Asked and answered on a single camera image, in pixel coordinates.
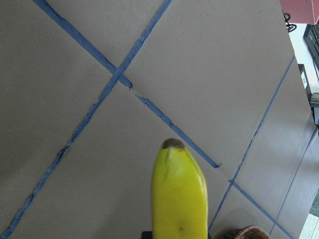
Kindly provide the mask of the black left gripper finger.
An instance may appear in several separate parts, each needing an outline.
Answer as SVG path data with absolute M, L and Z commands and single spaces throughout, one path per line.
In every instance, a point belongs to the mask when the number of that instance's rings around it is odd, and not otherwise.
M 152 231 L 143 231 L 141 233 L 141 239 L 152 239 L 153 238 L 153 232 Z

